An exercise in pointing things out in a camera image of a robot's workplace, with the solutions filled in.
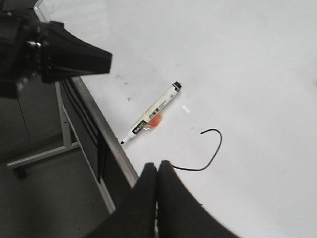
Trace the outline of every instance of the gray floor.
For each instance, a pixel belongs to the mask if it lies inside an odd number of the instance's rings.
[[[0,238],[84,237],[108,216],[79,149],[26,171],[18,180],[0,164]]]

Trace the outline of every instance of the black cable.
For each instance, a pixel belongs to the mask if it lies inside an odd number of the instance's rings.
[[[218,148],[216,149],[216,152],[214,153],[214,155],[210,159],[209,163],[205,167],[203,167],[201,169],[188,169],[188,168],[182,168],[182,167],[178,167],[178,166],[172,165],[175,169],[186,170],[186,171],[202,171],[202,170],[206,169],[212,163],[213,159],[215,158],[215,156],[218,153],[218,151],[220,149],[220,146],[222,144],[222,134],[221,134],[221,132],[219,130],[213,128],[213,129],[208,129],[208,130],[205,130],[205,131],[201,132],[200,135],[202,135],[202,134],[204,134],[206,132],[209,132],[209,131],[216,131],[220,135],[220,142],[219,142]]]

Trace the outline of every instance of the marker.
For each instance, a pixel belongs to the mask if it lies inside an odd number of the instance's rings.
[[[168,103],[172,100],[176,94],[180,91],[182,85],[179,82],[173,83],[173,85],[141,116],[141,118],[131,127],[127,136],[121,141],[121,145],[127,142],[129,139],[135,137],[141,129],[149,123],[157,113],[159,113]]]

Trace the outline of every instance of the white table surface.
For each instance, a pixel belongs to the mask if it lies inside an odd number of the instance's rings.
[[[161,124],[123,145],[138,173],[170,160],[242,238],[317,237],[317,1],[44,0],[48,20],[113,53],[83,77],[121,141],[172,84]]]

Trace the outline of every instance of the metal frame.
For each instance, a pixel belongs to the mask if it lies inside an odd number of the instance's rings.
[[[72,143],[71,141],[71,132],[70,132],[70,125],[69,125],[69,120],[67,119],[67,116],[65,115],[65,112],[63,110],[63,100],[61,97],[61,91],[60,91],[60,85],[59,82],[55,83],[55,88],[56,88],[56,96],[57,96],[57,103],[58,103],[58,110],[59,110],[59,116],[60,116],[60,125],[61,125],[61,131],[62,131],[62,136],[63,136],[63,146],[36,154],[36,155],[31,155],[29,157],[16,160],[13,162],[10,162],[7,164],[7,166],[14,170],[15,168],[23,165],[27,165],[39,160],[43,160],[46,158],[49,158],[54,155],[58,155],[61,153],[64,153],[66,151],[72,150],[79,148],[79,142],[76,141]]]

